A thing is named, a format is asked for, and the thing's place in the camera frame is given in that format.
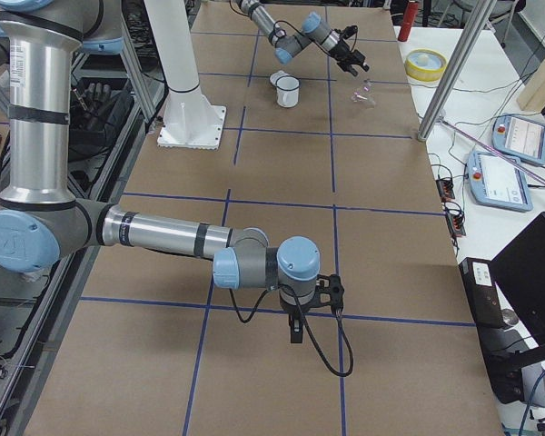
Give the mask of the red bottle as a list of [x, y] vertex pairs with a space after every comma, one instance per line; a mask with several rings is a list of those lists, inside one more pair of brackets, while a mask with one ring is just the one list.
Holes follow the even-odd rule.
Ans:
[[401, 28], [398, 33], [399, 42], [406, 42], [408, 40], [416, 15], [418, 14], [419, 8], [420, 8], [420, 2], [417, 0], [410, 0], [407, 3], [403, 17], [402, 17]]

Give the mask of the black box device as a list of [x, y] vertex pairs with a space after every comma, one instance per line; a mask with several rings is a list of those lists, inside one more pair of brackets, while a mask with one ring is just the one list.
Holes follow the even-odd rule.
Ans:
[[480, 258], [465, 258], [459, 265], [471, 316], [477, 327], [506, 330], [496, 282], [490, 262]]

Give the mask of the yellow tape roll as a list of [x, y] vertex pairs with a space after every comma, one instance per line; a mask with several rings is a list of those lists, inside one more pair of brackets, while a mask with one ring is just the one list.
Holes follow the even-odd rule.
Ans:
[[409, 52], [404, 62], [406, 74], [417, 81], [436, 82], [445, 72], [448, 61], [430, 49], [416, 49]]

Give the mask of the far teach pendant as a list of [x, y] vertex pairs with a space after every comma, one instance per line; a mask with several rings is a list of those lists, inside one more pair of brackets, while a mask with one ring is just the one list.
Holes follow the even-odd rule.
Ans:
[[502, 153], [528, 164], [545, 164], [545, 124], [518, 114], [504, 114], [495, 120], [491, 140]]

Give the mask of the white enamel cup blue rim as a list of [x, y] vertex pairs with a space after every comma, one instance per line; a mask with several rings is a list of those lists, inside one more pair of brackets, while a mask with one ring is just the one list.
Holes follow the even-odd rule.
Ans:
[[279, 77], [275, 82], [277, 104], [283, 108], [293, 108], [299, 101], [300, 81], [293, 76]]

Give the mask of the clear glass funnel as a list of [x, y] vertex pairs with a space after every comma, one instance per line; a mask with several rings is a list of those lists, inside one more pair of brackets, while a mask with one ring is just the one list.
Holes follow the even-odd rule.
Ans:
[[374, 108], [376, 106], [370, 79], [364, 79], [362, 84], [353, 91], [351, 101], [365, 108]]

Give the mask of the teach pendant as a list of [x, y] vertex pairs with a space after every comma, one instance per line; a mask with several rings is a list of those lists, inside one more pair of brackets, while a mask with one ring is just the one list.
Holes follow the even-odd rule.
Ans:
[[545, 124], [518, 114], [504, 114], [495, 120], [491, 140], [502, 153], [528, 164], [545, 164]]
[[467, 171], [476, 203], [516, 212], [533, 209], [525, 174], [499, 156], [472, 151]]

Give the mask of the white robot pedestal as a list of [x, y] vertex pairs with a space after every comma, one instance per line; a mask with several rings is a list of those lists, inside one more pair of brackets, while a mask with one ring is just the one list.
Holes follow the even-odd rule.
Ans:
[[212, 105], [203, 94], [184, 2], [148, 0], [144, 5], [169, 90], [157, 143], [216, 150], [226, 108]]

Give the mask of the aluminium frame post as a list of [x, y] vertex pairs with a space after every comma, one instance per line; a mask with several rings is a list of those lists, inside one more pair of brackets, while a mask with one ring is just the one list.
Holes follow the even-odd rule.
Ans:
[[419, 141], [427, 141], [496, 3], [496, 0], [479, 1], [471, 11], [470, 18], [461, 32], [447, 68], [421, 120], [421, 125], [417, 133]]

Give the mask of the black monitor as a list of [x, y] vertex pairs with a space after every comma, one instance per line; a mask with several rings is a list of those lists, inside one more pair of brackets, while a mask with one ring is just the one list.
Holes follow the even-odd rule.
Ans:
[[532, 337], [545, 344], [545, 213], [492, 259], [490, 272]]

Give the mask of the near teach pendant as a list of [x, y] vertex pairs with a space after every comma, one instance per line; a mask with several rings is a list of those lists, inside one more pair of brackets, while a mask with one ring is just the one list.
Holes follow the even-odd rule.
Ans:
[[516, 212], [533, 209], [525, 174], [499, 156], [472, 151], [467, 171], [476, 203]]

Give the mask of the metal grabber stick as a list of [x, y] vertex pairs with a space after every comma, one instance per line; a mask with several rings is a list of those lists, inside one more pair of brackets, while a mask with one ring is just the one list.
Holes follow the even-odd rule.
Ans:
[[467, 132], [464, 132], [463, 130], [461, 130], [460, 128], [458, 128], [457, 126], [455, 126], [454, 124], [451, 124], [449, 122], [447, 122], [444, 118], [440, 118], [438, 120], [438, 122], [446, 127], [449, 127], [451, 128], [454, 132], [464, 136], [465, 138], [467, 138], [468, 140], [471, 140], [473, 141], [475, 144], [477, 144], [479, 147], [481, 147], [482, 149], [486, 150], [487, 152], [499, 157], [500, 159], [502, 159], [503, 161], [505, 161], [507, 164], [510, 164], [512, 165], [514, 168], [518, 169], [519, 171], [525, 173], [526, 175], [528, 175], [530, 178], [534, 179], [535, 181], [539, 182], [540, 184], [542, 184], [543, 186], [545, 186], [545, 178], [543, 178], [542, 176], [540, 176], [539, 174], [537, 173], [534, 173], [532, 170], [522, 166], [520, 163], [516, 163], [514, 160], [512, 160], [508, 155], [504, 155], [502, 154], [500, 151], [494, 149], [493, 147], [489, 146], [489, 145], [486, 145], [485, 143], [481, 142], [480, 140], [478, 140], [477, 138], [475, 138], [474, 136], [468, 134]]

